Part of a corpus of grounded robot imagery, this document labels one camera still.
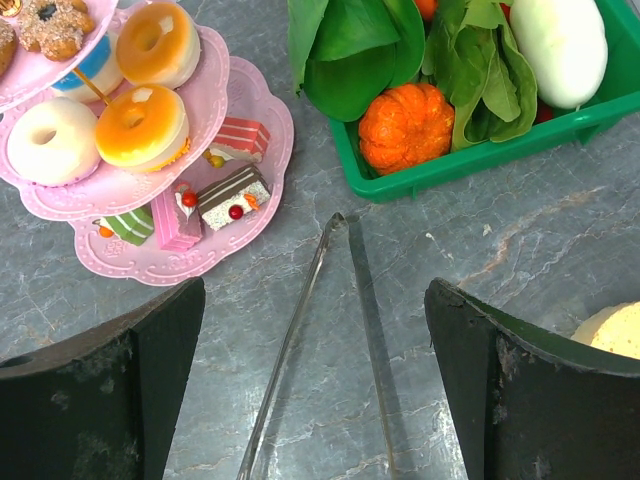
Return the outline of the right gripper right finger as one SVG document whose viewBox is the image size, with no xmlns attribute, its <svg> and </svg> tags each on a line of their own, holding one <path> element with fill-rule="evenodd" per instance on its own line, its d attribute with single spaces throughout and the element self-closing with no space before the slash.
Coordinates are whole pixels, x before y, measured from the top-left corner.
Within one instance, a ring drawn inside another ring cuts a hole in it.
<svg viewBox="0 0 640 480">
<path fill-rule="evenodd" d="M 471 479 L 636 479 L 639 363 L 436 278 L 426 321 Z"/>
</svg>

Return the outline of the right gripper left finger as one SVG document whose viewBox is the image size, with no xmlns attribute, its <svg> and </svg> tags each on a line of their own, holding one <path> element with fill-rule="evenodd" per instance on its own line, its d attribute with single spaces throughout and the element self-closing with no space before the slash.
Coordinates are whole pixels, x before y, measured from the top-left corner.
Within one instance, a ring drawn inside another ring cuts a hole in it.
<svg viewBox="0 0 640 480">
<path fill-rule="evenodd" d="M 4 479 L 160 479 L 205 307 L 188 279 L 1 364 Z"/>
</svg>

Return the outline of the green layered cake slice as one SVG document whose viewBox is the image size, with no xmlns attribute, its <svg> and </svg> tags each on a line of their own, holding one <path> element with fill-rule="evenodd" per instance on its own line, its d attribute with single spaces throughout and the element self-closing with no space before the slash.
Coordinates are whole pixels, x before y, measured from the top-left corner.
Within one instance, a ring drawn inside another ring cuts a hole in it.
<svg viewBox="0 0 640 480">
<path fill-rule="evenodd" d="M 119 238 L 135 246 L 141 246 L 153 233 L 154 221 L 148 205 L 129 212 L 95 219 L 93 225 L 103 238 Z"/>
</svg>

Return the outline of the small orange glazed donut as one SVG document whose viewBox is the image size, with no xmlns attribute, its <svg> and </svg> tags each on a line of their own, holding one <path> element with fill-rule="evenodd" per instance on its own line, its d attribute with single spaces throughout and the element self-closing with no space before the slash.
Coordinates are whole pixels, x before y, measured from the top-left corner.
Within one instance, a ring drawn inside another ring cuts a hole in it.
<svg viewBox="0 0 640 480">
<path fill-rule="evenodd" d="M 102 159 L 112 166 L 136 173 L 160 170 L 190 148 L 184 102 L 164 86 L 132 88 L 101 113 L 95 143 Z"/>
</svg>

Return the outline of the blue glazed donut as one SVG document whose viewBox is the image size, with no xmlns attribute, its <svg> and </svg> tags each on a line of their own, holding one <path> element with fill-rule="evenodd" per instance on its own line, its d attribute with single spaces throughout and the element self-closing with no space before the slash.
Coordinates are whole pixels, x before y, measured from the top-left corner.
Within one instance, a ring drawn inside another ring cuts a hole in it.
<svg viewBox="0 0 640 480">
<path fill-rule="evenodd" d="M 124 79 L 115 56 L 117 39 L 116 33 L 108 31 L 77 66 L 79 71 L 105 95 L 114 91 Z M 74 71 L 54 83 L 51 89 L 56 96 L 67 97 L 81 103 L 99 100 L 99 96 Z"/>
</svg>

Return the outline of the large orange glazed donut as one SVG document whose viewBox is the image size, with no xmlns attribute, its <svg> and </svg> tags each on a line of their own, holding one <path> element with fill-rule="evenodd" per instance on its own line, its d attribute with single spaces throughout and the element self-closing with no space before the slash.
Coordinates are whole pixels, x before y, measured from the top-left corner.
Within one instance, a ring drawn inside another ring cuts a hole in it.
<svg viewBox="0 0 640 480">
<path fill-rule="evenodd" d="M 200 52 L 194 21 L 171 2 L 154 2 L 137 10 L 125 22 L 116 44 L 118 66 L 130 84 L 170 89 L 189 80 Z"/>
</svg>

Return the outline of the flower shaped cookie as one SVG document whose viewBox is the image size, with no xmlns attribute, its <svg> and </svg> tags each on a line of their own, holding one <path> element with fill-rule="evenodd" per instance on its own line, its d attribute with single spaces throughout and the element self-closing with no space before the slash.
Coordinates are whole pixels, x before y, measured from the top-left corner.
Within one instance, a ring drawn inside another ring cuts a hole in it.
<svg viewBox="0 0 640 480">
<path fill-rule="evenodd" d="M 81 50 L 84 37 L 95 29 L 95 22 L 84 1 L 36 0 L 22 8 L 17 27 L 25 50 L 62 62 Z"/>
</svg>

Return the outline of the heart shaped cookie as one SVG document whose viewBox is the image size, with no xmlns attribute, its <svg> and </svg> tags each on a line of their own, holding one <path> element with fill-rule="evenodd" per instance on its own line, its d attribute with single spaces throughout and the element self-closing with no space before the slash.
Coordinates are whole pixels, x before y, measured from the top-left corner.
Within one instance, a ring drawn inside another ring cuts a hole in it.
<svg viewBox="0 0 640 480">
<path fill-rule="evenodd" d="M 17 48 L 14 28 L 5 20 L 0 20 L 0 76 L 9 68 Z"/>
</svg>

